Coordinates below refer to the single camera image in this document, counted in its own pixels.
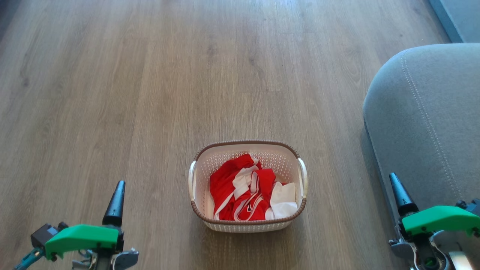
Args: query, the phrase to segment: basket handle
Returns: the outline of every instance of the basket handle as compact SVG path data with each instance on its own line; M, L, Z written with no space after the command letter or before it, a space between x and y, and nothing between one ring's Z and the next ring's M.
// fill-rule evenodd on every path
M305 167L305 163L301 158L298 158L298 161L299 161L299 170L301 172L301 181L303 184L303 198L306 198L308 193L307 168Z
M190 201L195 200L195 193L194 193L194 187L193 187L193 172L195 171L196 164L197 164L197 161L194 160L190 165L190 170L188 171L188 192L190 193Z

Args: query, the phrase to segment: basket rim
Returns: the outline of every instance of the basket rim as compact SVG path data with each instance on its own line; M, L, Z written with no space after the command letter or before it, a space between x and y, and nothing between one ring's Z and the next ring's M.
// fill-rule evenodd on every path
M288 144L284 144L279 141L273 141L273 140L233 140L233 141L225 141L225 142L219 142L219 143L212 143L204 148L200 149L195 157L193 158L194 161L198 161L198 158L200 157L201 154L203 154L205 151L207 151L210 148L218 147L218 146L227 146L227 145L242 145L242 144L268 144L268 145L278 145L282 146L292 152L293 155L297 159L300 158L300 155L298 152L291 147ZM251 226L251 225L268 225L268 224L275 224L275 223L283 223L283 222L289 222L297 218L305 209L305 206L307 204L307 198L304 197L301 201L300 207L298 210L291 216L282 218L282 219L277 219L277 220L264 220L264 221L217 221L214 219L209 219L207 218L204 214L202 214L195 203L194 200L191 201L192 204L192 209L195 212L195 214L204 222L210 223L210 224L221 224L221 225L242 225L242 226Z

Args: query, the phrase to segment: gray ottoman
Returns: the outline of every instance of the gray ottoman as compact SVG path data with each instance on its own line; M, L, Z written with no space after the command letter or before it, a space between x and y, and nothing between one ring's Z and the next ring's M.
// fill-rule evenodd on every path
M420 210L480 197L480 44L398 53L373 79L363 115L395 220L391 172ZM480 269L480 239L458 235Z

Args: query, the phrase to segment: plastic basket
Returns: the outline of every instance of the plastic basket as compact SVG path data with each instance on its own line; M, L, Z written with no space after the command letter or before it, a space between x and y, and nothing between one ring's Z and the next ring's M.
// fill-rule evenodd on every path
M227 160L249 153L263 168L272 168L277 180L295 183L298 210L290 217L268 221L213 220L213 199L210 195L210 175ZM258 233L280 230L298 217L307 203L307 170L298 153L290 146L275 141L230 141L211 144L198 152L190 165L188 188L192 208L206 226L214 231Z

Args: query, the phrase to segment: green plastic part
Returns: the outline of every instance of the green plastic part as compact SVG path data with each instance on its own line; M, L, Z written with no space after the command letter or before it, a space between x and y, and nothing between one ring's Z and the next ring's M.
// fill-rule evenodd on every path
M119 232L115 229L75 225L65 228L45 243L45 257L52 260L52 253L63 259L63 254L81 249L115 248Z
M480 217L456 206L434 206L402 219L407 234L417 235L441 230L465 231L471 236L480 229Z

